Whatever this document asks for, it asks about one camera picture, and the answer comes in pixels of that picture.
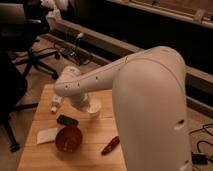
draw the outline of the chair wheel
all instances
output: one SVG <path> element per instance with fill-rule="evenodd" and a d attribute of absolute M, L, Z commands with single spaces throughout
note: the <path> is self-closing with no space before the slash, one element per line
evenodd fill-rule
<path fill-rule="evenodd" d="M 11 146 L 10 146 L 10 151 L 11 152 L 16 152 L 20 149 L 20 146 L 19 144 L 16 142 L 16 143 L 13 143 Z"/>
<path fill-rule="evenodd" d="M 52 74 L 52 79 L 57 80 L 58 79 L 58 74 L 57 73 L 53 73 Z"/>
<path fill-rule="evenodd" d="M 55 54 L 55 59 L 60 59 L 59 53 L 56 53 L 56 54 Z"/>

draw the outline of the chili pepper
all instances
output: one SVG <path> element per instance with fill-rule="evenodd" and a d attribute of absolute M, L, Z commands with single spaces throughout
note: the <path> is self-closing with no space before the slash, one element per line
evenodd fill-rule
<path fill-rule="evenodd" d="M 118 136 L 116 136 L 115 138 L 113 138 L 109 144 L 107 144 L 106 147 L 104 147 L 104 149 L 102 150 L 101 154 L 102 155 L 106 155 L 108 153 L 110 153 L 118 144 L 120 143 L 120 139 Z"/>

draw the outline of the black object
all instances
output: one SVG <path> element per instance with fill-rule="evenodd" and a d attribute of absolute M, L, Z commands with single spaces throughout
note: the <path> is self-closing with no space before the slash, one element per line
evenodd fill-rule
<path fill-rule="evenodd" d="M 33 3 L 29 1 L 21 4 L 8 3 L 11 1 L 0 3 L 0 47 L 7 51 L 28 52 L 27 59 L 15 63 L 15 65 L 27 64 L 23 72 L 25 77 L 31 67 L 34 66 L 35 69 L 41 67 L 50 71 L 52 78 L 57 79 L 56 70 L 40 60 L 52 55 L 59 59 L 58 52 L 54 50 L 45 54 L 35 55 L 32 51 L 33 44 L 38 42 L 37 36 L 49 33 L 50 30 L 49 24 L 43 15 L 40 1 L 34 1 Z"/>
<path fill-rule="evenodd" d="M 207 158 L 204 153 L 192 153 L 192 163 L 197 165 L 207 165 Z"/>
<path fill-rule="evenodd" d="M 16 104 L 27 91 L 27 81 L 23 75 L 15 68 L 6 52 L 0 49 L 0 123 L 4 125 L 10 139 L 11 152 L 19 150 L 20 146 L 16 141 L 12 128 L 9 124 L 10 113 L 36 107 L 38 104 Z"/>
<path fill-rule="evenodd" d="M 66 126 L 77 126 L 78 121 L 76 119 L 70 118 L 65 115 L 60 115 L 57 119 L 57 123 L 66 125 Z"/>

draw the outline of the chair leg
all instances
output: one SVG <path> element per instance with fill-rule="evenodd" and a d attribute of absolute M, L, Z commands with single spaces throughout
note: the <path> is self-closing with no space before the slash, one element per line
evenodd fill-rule
<path fill-rule="evenodd" d="M 37 65 L 49 70 L 52 72 L 52 78 L 54 80 L 56 80 L 58 78 L 58 73 L 56 72 L 56 70 L 54 70 L 53 68 L 51 68 L 50 66 L 44 64 L 43 62 L 37 61 Z"/>
<path fill-rule="evenodd" d="M 28 63 L 27 66 L 25 67 L 24 69 L 24 72 L 23 72 L 23 76 L 26 77 L 28 74 L 29 74 L 29 71 L 31 69 L 31 67 L 33 66 L 32 63 Z"/>
<path fill-rule="evenodd" d="M 14 106 L 12 111 L 16 112 L 16 111 L 20 111 L 20 110 L 35 108 L 37 106 L 38 106 L 38 103 L 18 105 L 18 106 Z"/>
<path fill-rule="evenodd" d="M 10 151 L 11 152 L 18 151 L 20 149 L 20 146 L 19 146 L 18 142 L 15 139 L 15 136 L 13 134 L 13 131 L 12 131 L 12 128 L 11 128 L 11 126 L 9 124 L 9 121 L 5 121 L 4 122 L 4 128 L 7 131 L 7 135 L 9 137 L 9 139 L 10 139 L 10 142 L 11 142 Z"/>

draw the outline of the floor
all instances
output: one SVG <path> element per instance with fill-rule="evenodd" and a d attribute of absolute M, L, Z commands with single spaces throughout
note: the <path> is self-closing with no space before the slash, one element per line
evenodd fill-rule
<path fill-rule="evenodd" d="M 46 47 L 52 47 L 52 43 L 48 42 L 47 40 L 41 39 L 39 43 L 37 43 L 33 49 L 40 50 Z M 52 67 L 54 67 L 58 73 L 60 73 L 63 68 L 67 65 L 75 65 L 70 61 L 67 61 L 64 58 L 60 60 L 56 60 L 54 57 L 44 60 L 45 63 L 48 63 Z M 80 70 L 83 73 L 87 73 L 91 70 L 98 68 L 99 66 L 93 62 L 89 63 L 86 66 L 81 66 Z M 51 76 L 47 75 L 46 73 L 38 72 L 36 70 L 31 70 L 30 74 L 27 77 L 28 79 L 28 92 L 26 93 L 25 97 L 22 99 L 21 103 L 32 103 L 38 102 L 42 89 L 45 84 L 54 83 L 54 80 L 51 79 Z M 21 147 L 24 146 L 31 121 L 33 115 L 35 113 L 35 109 L 25 110 L 22 112 L 13 113 L 11 116 L 11 125 L 13 127 L 16 139 L 21 144 Z M 189 130 L 194 130 L 200 128 L 203 124 L 212 123 L 212 119 L 204 116 L 201 113 L 198 113 L 192 109 L 188 109 L 188 125 Z M 191 137 L 191 145 L 192 151 L 196 151 L 196 143 L 198 140 L 208 140 L 209 142 L 213 142 L 213 137 L 206 134 L 205 132 L 198 132 L 192 134 Z M 18 152 L 11 153 L 9 151 L 9 144 L 6 133 L 2 126 L 0 126 L 0 171 L 16 171 L 20 156 L 22 153 L 23 148 Z M 203 144 L 202 150 L 209 155 L 213 155 L 212 147 Z M 202 171 L 210 171 L 213 170 L 213 165 L 209 163 L 207 166 L 197 166 L 198 169 Z"/>

